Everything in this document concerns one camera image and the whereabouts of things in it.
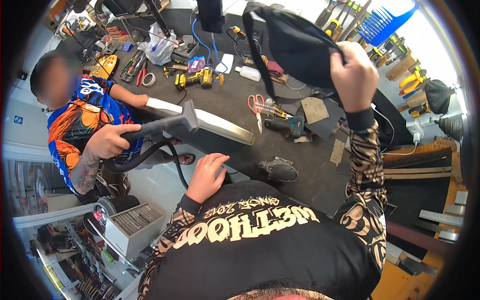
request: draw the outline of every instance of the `plastic bag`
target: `plastic bag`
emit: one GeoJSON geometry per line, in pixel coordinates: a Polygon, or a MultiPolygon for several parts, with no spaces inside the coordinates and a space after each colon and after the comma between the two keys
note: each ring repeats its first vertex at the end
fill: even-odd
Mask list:
{"type": "Polygon", "coordinates": [[[145,51],[148,60],[155,65],[161,66],[171,61],[170,55],[173,52],[173,45],[177,39],[177,36],[173,33],[173,30],[170,31],[171,36],[168,38],[168,40],[157,37],[165,37],[165,35],[156,22],[150,25],[149,32],[150,42],[138,43],[138,48],[142,51],[145,51]]]}

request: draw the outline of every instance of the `hand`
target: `hand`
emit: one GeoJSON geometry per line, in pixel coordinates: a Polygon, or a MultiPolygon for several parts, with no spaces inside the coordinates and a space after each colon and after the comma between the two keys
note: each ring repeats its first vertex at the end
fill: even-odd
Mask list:
{"type": "Polygon", "coordinates": [[[221,153],[212,153],[200,158],[186,195],[202,204],[215,194],[222,186],[227,169],[223,168],[216,178],[215,173],[228,159],[230,159],[229,156],[221,153]]]}
{"type": "Polygon", "coordinates": [[[330,55],[330,74],[346,112],[366,110],[377,90],[378,72],[359,43],[339,42],[347,64],[340,53],[330,55]]]}
{"type": "Polygon", "coordinates": [[[132,105],[136,108],[146,108],[149,95],[135,95],[135,98],[132,101],[132,105]]]}
{"type": "Polygon", "coordinates": [[[140,130],[140,124],[107,124],[95,132],[88,140],[85,149],[96,158],[108,159],[130,148],[130,143],[120,137],[122,133],[140,130]]]}

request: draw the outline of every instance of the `white bottle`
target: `white bottle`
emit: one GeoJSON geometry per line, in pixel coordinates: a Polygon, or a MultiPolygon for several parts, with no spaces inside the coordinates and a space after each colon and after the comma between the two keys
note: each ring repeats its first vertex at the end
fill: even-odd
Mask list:
{"type": "Polygon", "coordinates": [[[260,81],[261,75],[260,75],[260,71],[258,71],[257,69],[243,66],[243,67],[235,67],[235,71],[240,72],[240,76],[242,77],[248,78],[256,82],[260,81]]]}

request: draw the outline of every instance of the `tape roll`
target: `tape roll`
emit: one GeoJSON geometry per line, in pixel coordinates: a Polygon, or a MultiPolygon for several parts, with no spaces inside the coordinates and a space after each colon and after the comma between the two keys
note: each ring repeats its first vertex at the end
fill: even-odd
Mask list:
{"type": "Polygon", "coordinates": [[[142,84],[144,86],[151,86],[155,82],[155,74],[153,73],[148,73],[145,75],[144,79],[142,80],[142,84]],[[145,79],[148,79],[148,76],[151,75],[152,79],[149,82],[145,82],[145,79]]]}

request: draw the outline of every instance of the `blue cable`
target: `blue cable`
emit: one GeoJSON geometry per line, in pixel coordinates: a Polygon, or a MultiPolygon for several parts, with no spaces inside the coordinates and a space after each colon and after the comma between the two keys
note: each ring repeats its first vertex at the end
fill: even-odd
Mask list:
{"type": "MultiPolygon", "coordinates": [[[[207,61],[206,61],[206,64],[205,64],[205,65],[206,65],[208,68],[212,69],[213,72],[217,75],[217,77],[220,77],[220,76],[223,75],[223,73],[225,73],[225,72],[222,72],[222,73],[219,75],[218,72],[208,63],[208,62],[210,61],[210,53],[211,53],[211,52],[210,52],[210,48],[209,48],[207,45],[205,45],[205,44],[198,38],[197,34],[195,33],[195,30],[194,30],[193,27],[195,26],[195,23],[196,23],[196,22],[197,22],[197,19],[195,18],[195,20],[192,22],[192,34],[193,34],[193,36],[197,39],[197,41],[198,41],[202,46],[204,46],[205,48],[207,48],[207,50],[208,50],[208,56],[207,56],[207,61]]],[[[224,64],[223,62],[221,62],[221,61],[218,59],[218,51],[216,50],[215,39],[214,39],[214,38],[212,38],[212,44],[213,44],[213,49],[215,50],[216,61],[219,62],[219,63],[221,63],[222,65],[224,65],[224,66],[225,66],[225,69],[228,69],[227,65],[224,64]]],[[[218,83],[218,82],[220,82],[218,79],[216,79],[216,80],[214,81],[215,84],[218,83]]]]}

